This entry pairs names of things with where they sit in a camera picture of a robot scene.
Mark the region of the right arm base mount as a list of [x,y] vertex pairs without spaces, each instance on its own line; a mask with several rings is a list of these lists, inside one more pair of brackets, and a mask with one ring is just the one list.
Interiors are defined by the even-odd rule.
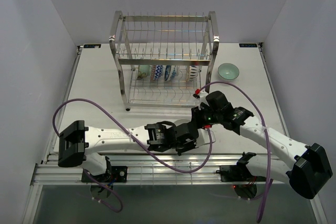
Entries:
[[234,165],[221,165],[215,172],[219,174],[222,182],[247,182],[254,181],[253,176],[247,169],[249,161],[257,154],[252,152],[243,152],[241,158]]

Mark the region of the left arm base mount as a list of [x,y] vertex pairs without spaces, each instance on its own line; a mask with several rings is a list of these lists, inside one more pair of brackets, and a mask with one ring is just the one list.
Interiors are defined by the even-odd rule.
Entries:
[[108,166],[107,168],[91,167],[87,170],[100,183],[126,183],[128,176],[127,166]]

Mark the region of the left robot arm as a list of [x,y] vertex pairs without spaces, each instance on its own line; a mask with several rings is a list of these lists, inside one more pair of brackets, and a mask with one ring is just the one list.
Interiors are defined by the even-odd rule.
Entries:
[[199,136],[198,129],[191,122],[176,125],[163,121],[123,131],[86,126],[83,120],[77,120],[60,133],[58,166],[80,166],[98,181],[105,182],[111,177],[111,168],[100,152],[165,152],[174,149],[181,154],[196,148]]

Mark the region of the white ribbed bowl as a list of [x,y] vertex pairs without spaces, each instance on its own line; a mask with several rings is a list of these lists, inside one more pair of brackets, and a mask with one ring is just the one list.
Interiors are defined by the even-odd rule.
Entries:
[[182,130],[186,131],[186,130],[193,128],[191,121],[188,119],[178,119],[174,122],[174,124],[175,124],[174,128],[177,131],[182,131]]

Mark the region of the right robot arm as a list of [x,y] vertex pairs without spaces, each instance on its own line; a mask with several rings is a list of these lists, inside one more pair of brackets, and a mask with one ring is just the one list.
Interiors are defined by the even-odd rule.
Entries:
[[246,153],[236,164],[238,177],[250,180],[254,176],[270,177],[289,184],[300,196],[313,199],[332,177],[333,172],[323,146],[307,145],[266,127],[260,118],[243,107],[234,108],[220,91],[207,93],[197,89],[193,95],[198,106],[192,109],[192,121],[198,128],[216,124],[270,148],[278,157],[274,162]]

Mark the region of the orange rimmed spotted bowl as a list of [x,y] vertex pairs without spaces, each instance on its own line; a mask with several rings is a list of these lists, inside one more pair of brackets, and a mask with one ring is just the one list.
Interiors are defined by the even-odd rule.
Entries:
[[186,81],[187,82],[194,81],[198,77],[199,71],[200,71],[199,66],[187,66]]

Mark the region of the light green ribbed bowl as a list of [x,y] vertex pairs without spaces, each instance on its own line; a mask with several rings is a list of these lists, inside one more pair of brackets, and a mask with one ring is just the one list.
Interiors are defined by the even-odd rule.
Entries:
[[223,63],[218,67],[218,74],[224,80],[235,80],[240,72],[236,65],[232,63]]

